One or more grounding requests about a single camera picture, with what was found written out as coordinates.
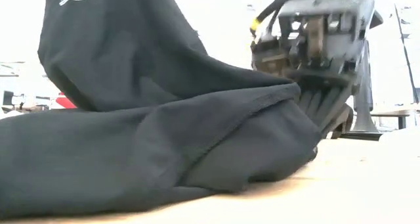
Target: table surface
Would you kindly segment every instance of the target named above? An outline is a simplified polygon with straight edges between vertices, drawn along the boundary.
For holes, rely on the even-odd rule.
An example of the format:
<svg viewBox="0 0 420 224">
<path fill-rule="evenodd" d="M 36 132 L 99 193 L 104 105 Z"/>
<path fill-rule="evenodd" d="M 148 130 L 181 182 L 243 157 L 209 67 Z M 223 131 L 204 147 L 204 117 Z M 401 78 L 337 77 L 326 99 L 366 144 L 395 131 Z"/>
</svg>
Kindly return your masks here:
<svg viewBox="0 0 420 224">
<path fill-rule="evenodd" d="M 258 185 L 238 196 L 212 196 L 148 213 L 14 224 L 418 224 L 420 150 L 415 146 L 418 141 L 403 140 L 396 144 L 395 136 L 389 138 L 380 142 L 324 140 L 317 159 L 289 179 Z"/>
</svg>

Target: black garment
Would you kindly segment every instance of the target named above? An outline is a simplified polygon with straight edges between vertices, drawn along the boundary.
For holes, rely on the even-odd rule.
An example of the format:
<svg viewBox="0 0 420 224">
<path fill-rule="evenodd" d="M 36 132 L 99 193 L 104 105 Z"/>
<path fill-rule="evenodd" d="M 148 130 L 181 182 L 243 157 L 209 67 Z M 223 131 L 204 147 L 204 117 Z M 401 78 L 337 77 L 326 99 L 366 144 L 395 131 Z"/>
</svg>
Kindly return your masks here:
<svg viewBox="0 0 420 224">
<path fill-rule="evenodd" d="M 313 156 L 299 87 L 208 56 L 174 0 L 59 2 L 39 58 L 79 109 L 0 121 L 1 219 L 240 192 Z"/>
</svg>

